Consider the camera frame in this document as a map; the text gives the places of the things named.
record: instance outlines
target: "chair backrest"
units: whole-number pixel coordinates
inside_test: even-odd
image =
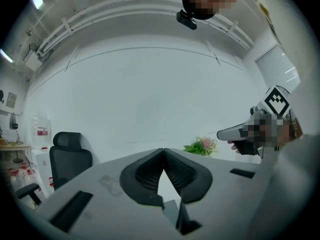
[[[81,148],[81,133],[59,132],[50,148],[54,189],[58,189],[92,166],[91,152]]]

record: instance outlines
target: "chair headrest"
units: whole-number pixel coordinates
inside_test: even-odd
[[[81,150],[79,132],[58,132],[53,137],[53,145],[62,150],[79,151]]]

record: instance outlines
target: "chair armrest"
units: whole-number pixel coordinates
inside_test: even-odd
[[[37,197],[37,195],[35,194],[35,191],[39,188],[39,185],[36,184],[36,183],[32,183],[32,184],[29,184],[29,185],[26,185],[20,189],[18,189],[15,193],[16,193],[16,196],[19,198],[19,199],[22,199],[24,197],[26,197],[27,195],[29,195],[32,200],[37,204],[41,204],[41,201],[40,199]]]

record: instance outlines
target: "pink flower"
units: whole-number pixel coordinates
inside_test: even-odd
[[[212,146],[212,140],[210,138],[203,138],[202,144],[205,150],[209,150]]]

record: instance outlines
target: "wall picture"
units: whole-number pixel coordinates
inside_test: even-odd
[[[6,100],[6,106],[9,107],[9,108],[14,109],[15,108],[15,104],[16,104],[16,100],[17,100],[17,95],[9,92],[8,99]]]

